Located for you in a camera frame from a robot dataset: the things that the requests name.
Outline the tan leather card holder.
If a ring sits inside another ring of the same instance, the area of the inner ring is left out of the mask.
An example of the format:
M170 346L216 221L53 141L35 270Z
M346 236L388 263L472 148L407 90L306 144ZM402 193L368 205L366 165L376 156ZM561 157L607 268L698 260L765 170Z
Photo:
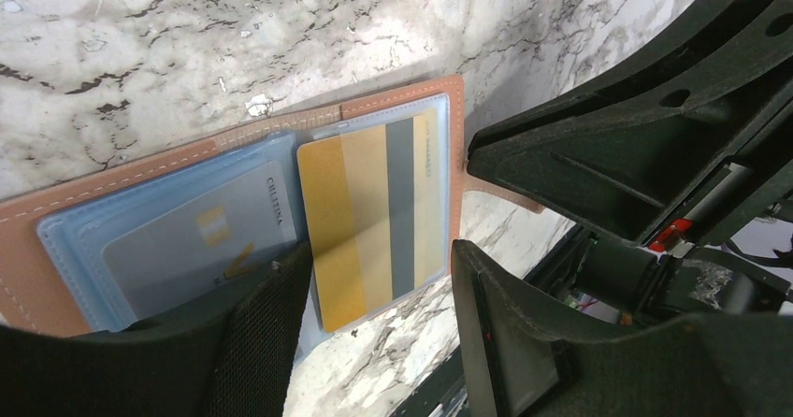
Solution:
M310 238L296 155L301 146L398 121L430 107L445 113L448 123L448 265L444 276L449 267L450 244L459 236L464 192L486 192L524 209L541 211L537 202L467 174L464 81L459 76L244 123L3 202L2 314L14 328L60 338L119 332L150 318L125 328L116 327L119 291L102 259L103 248L128 231L220 185L232 174L270 161L291 166L298 180L292 197L298 239L228 282L240 279ZM320 318L315 280L309 289L309 304L313 308L311 336L318 339L327 332Z

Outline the silver VIP credit card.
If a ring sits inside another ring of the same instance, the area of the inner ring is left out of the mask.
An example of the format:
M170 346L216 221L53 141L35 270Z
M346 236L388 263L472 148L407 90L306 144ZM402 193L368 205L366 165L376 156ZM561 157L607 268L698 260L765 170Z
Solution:
M112 240L102 259L119 291L116 327L240 277L298 239L293 167L266 162Z

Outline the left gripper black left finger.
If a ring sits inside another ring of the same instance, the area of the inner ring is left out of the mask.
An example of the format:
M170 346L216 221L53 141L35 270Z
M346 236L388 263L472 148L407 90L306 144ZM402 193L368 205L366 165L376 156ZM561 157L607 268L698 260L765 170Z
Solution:
M306 242L123 331L1 331L5 416L280 416L312 268Z

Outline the gold striped credit card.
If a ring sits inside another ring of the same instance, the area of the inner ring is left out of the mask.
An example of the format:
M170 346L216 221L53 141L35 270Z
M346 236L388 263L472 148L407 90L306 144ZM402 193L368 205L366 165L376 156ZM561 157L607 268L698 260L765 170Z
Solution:
M445 113L430 107L297 150L325 332L443 276L447 127Z

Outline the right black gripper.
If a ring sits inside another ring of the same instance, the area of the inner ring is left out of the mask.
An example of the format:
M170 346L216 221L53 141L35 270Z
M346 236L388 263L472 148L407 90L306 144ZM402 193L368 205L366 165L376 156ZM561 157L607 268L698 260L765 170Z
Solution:
M480 130L468 172L652 241L591 237L570 286L635 324L780 311L792 250L735 237L792 221L792 0L695 0L622 63Z

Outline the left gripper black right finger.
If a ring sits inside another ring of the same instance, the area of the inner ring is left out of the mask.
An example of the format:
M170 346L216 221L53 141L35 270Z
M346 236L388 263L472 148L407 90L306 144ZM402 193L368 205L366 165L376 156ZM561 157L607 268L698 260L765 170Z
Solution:
M788 416L792 320L687 314L648 329L607 324L502 268L451 249L474 416Z

